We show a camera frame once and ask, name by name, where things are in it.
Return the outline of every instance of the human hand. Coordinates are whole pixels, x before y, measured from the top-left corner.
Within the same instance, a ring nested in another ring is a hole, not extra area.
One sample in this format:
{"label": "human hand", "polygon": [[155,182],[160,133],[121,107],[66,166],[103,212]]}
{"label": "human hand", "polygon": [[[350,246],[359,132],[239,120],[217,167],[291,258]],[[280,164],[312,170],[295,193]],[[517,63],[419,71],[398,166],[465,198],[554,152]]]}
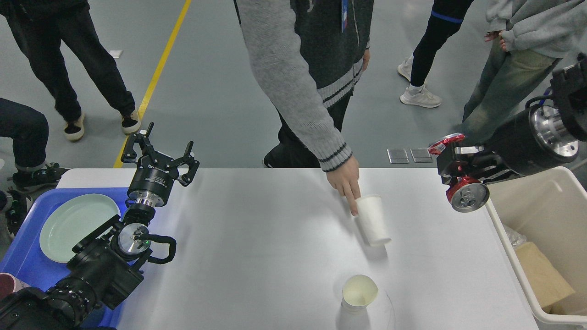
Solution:
{"label": "human hand", "polygon": [[359,162],[354,156],[351,156],[338,169],[328,172],[326,178],[330,185],[338,190],[341,196],[346,197],[349,203],[350,213],[358,215],[357,202],[355,199],[361,197],[359,188]]}
{"label": "human hand", "polygon": [[501,50],[503,50],[504,52],[508,51],[507,47],[505,46],[505,40],[503,38],[501,38],[501,40],[500,40],[500,47],[501,47]]}
{"label": "human hand", "polygon": [[371,59],[371,51],[368,49],[365,49],[365,54],[363,55],[363,71],[365,71],[367,69],[367,66],[369,65],[370,59]]}
{"label": "human hand", "polygon": [[492,41],[493,39],[500,36],[501,31],[491,31],[487,32],[485,35],[485,42]]}

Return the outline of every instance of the blue stripe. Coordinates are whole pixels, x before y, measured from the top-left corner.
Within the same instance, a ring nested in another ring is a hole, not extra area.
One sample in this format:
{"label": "blue stripe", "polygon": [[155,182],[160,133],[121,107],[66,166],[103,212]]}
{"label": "blue stripe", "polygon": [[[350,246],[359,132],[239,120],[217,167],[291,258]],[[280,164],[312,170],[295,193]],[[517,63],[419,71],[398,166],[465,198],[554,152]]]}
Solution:
{"label": "blue stripe", "polygon": [[434,12],[434,11],[432,11],[432,13],[431,13],[431,14],[432,14],[432,16],[434,16],[434,17],[436,17],[436,18],[440,18],[440,19],[443,19],[443,20],[445,20],[445,21],[449,21],[449,22],[451,22],[451,23],[456,23],[456,24],[463,23],[463,20],[462,20],[462,19],[457,19],[457,18],[452,18],[452,17],[448,17],[448,16],[440,15],[439,13],[437,13],[437,12]]}

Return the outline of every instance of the finger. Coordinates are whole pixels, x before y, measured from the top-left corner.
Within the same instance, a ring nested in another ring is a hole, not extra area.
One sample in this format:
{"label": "finger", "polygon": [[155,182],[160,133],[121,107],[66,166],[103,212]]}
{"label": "finger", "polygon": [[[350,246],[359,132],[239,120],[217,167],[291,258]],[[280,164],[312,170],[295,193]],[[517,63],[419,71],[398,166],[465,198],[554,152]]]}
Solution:
{"label": "finger", "polygon": [[357,201],[353,195],[353,191],[350,188],[350,184],[344,184],[343,189],[345,191],[346,201],[349,203],[350,213],[352,215],[358,215],[359,210],[357,209]]}
{"label": "finger", "polygon": [[355,199],[361,197],[361,188],[359,187],[358,181],[351,181],[350,182],[350,191],[353,194]]}
{"label": "finger", "polygon": [[335,189],[341,197],[345,195],[345,189],[340,184],[337,184]]}

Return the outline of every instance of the yellow floor line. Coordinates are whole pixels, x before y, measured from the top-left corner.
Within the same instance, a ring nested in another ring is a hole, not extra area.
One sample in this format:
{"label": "yellow floor line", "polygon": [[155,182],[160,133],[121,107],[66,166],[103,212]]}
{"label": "yellow floor line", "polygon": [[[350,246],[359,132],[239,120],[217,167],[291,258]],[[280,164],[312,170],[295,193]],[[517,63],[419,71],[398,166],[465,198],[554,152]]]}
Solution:
{"label": "yellow floor line", "polygon": [[[159,81],[159,77],[161,76],[161,72],[163,72],[163,68],[165,67],[165,63],[167,62],[167,58],[169,57],[169,53],[171,52],[171,48],[173,48],[173,43],[176,41],[177,34],[180,31],[181,24],[185,18],[185,14],[187,13],[187,9],[190,7],[191,0],[185,0],[184,6],[181,10],[180,16],[177,18],[177,22],[173,31],[171,31],[171,35],[169,36],[169,40],[167,41],[167,45],[165,46],[165,50],[163,50],[163,54],[161,55],[161,59],[159,60],[159,64],[157,64],[157,69],[153,73],[153,77],[151,78],[151,82],[147,88],[147,92],[145,92],[145,96],[143,97],[143,101],[139,107],[139,118],[143,118],[145,110],[147,110],[147,106],[149,105],[149,101],[151,101],[151,96],[155,91],[155,87],[157,87],[157,82]],[[120,161],[120,157],[122,156],[122,152],[124,151],[124,146],[126,145],[126,141],[128,137],[124,139],[124,143],[118,152],[118,157],[114,162],[114,168],[119,169],[122,167],[122,162]]]}

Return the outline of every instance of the white sneaker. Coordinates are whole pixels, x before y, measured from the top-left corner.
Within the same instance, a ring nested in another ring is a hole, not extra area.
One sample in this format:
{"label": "white sneaker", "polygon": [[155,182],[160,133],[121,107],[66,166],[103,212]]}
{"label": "white sneaker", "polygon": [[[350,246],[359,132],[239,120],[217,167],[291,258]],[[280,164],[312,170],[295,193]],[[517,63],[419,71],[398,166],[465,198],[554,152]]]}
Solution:
{"label": "white sneaker", "polygon": [[402,64],[400,64],[397,67],[397,72],[400,74],[400,76],[404,77],[407,79],[407,81],[410,81],[411,78],[411,62],[412,62],[413,58],[410,56],[408,58],[406,58]]}
{"label": "white sneaker", "polygon": [[415,95],[410,94],[410,88],[406,88],[403,95],[400,96],[400,101],[405,105],[415,105],[421,107],[437,107],[442,104],[442,99],[428,91],[426,85],[422,86],[422,90]]}

